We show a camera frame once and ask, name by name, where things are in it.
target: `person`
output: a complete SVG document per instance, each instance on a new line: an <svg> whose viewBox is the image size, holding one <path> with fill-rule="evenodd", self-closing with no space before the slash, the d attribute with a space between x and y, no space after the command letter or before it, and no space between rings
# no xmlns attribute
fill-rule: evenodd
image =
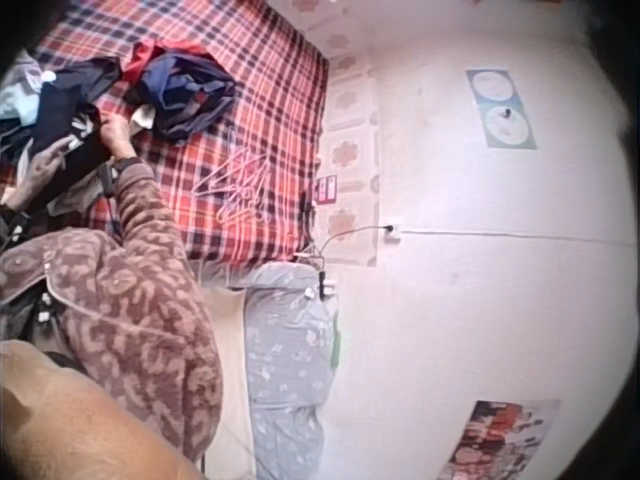
<svg viewBox="0 0 640 480"><path fill-rule="evenodd" d="M2 479L205 480L102 388L33 345L0 342Z"/></svg>
<svg viewBox="0 0 640 480"><path fill-rule="evenodd" d="M0 256L0 340L26 340L71 358L134 416L191 461L213 440L222 372L201 290L152 169L110 116L101 140L113 155L122 245L66 229ZM64 168L62 139L36 155L1 207L0 235Z"/></svg>

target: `wristwatch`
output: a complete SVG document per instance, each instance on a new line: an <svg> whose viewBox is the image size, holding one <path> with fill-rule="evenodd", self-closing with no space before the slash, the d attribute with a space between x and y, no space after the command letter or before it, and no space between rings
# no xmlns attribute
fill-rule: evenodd
<svg viewBox="0 0 640 480"><path fill-rule="evenodd" d="M122 160L114 162L111 167L113 179L115 180L116 178L118 178L122 174L122 172L124 172L125 169L129 168L131 165L137 165L139 163L144 162L138 157L124 158Z"/></svg>

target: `small label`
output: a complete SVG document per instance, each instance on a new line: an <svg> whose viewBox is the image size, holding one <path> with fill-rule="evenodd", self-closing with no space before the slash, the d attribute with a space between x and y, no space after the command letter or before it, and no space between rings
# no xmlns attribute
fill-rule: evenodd
<svg viewBox="0 0 640 480"><path fill-rule="evenodd" d="M316 180L315 201L318 205L329 205L338 200L338 176L329 175Z"/></svg>

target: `hand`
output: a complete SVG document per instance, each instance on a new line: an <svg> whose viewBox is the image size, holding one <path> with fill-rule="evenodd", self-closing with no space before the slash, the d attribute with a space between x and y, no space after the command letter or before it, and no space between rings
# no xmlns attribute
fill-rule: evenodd
<svg viewBox="0 0 640 480"><path fill-rule="evenodd" d="M69 136L54 142L31 160L27 176L7 199L7 206L14 212L22 212L46 187L58 168L64 168L64 153L75 137Z"/></svg>
<svg viewBox="0 0 640 480"><path fill-rule="evenodd" d="M102 124L100 138L116 162L136 156L129 134L129 122L122 115L110 115Z"/></svg>

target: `pile of clothes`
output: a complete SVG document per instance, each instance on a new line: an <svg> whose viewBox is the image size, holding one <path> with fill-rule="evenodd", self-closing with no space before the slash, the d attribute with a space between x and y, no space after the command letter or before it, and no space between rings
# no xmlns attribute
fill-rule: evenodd
<svg viewBox="0 0 640 480"><path fill-rule="evenodd" d="M117 57L96 57L42 71L22 52L0 82L0 167L17 168L24 180L33 156L68 135L76 140L58 172L29 212L52 216L84 211L111 193L109 152L100 141L101 115L94 102L116 82L131 85L127 100L142 107L140 127L181 145L207 129L233 105L236 82L203 47L150 40L135 45L122 70Z"/></svg>

